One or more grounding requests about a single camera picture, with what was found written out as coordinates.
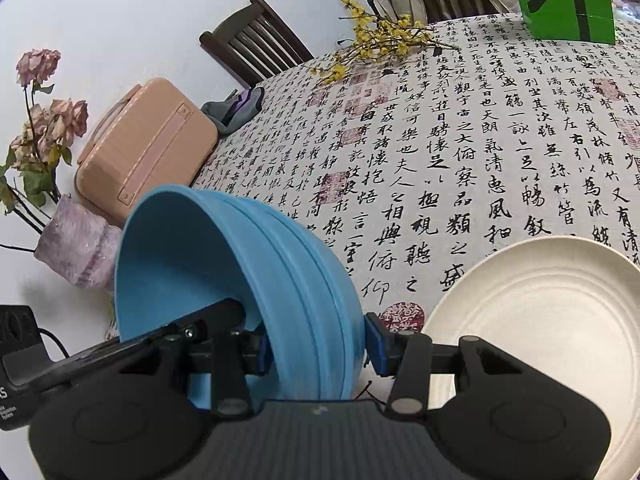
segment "white logo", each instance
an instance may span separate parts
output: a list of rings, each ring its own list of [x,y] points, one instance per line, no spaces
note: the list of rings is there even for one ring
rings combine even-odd
[[[329,411],[329,408],[326,406],[318,406],[317,408],[314,408],[311,410],[311,413],[313,413],[314,415],[322,415],[323,413],[327,413]]]

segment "black electronic device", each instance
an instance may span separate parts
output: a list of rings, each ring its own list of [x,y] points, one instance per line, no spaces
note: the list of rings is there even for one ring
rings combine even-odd
[[[273,355],[264,327],[243,331],[243,319],[224,300],[54,364],[30,309],[0,307],[0,429],[30,424],[49,480],[589,480],[609,447],[606,416],[573,390],[476,336],[438,345],[375,314],[364,318],[367,354],[396,377],[386,406],[254,409],[245,376],[268,373]],[[210,410],[186,397],[194,372],[211,373]],[[433,410],[431,374],[456,385]]]

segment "yellow flower branch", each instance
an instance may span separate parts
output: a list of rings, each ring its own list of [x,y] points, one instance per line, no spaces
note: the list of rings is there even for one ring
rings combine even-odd
[[[341,0],[351,13],[341,20],[354,20],[355,40],[350,46],[334,53],[328,66],[311,67],[326,84],[344,79],[355,64],[369,64],[389,59],[402,59],[411,48],[439,46],[458,47],[436,41],[433,29],[403,14],[397,22],[388,16],[375,16],[364,10],[354,0]]]

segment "table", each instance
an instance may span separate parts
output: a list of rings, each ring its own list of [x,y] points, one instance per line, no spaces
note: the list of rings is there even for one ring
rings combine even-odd
[[[640,265],[640,29],[539,41],[518,14],[436,25],[422,50],[318,87],[299,66],[222,139],[194,187],[256,198],[332,248],[363,311],[420,330],[488,254],[572,234]],[[390,380],[366,365],[385,398]]]

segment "gray cloth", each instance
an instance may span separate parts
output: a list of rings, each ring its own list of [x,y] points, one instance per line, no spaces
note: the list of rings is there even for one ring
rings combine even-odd
[[[204,103],[200,110],[216,125],[218,134],[226,136],[249,122],[262,110],[263,96],[264,88],[251,88],[222,102]]]

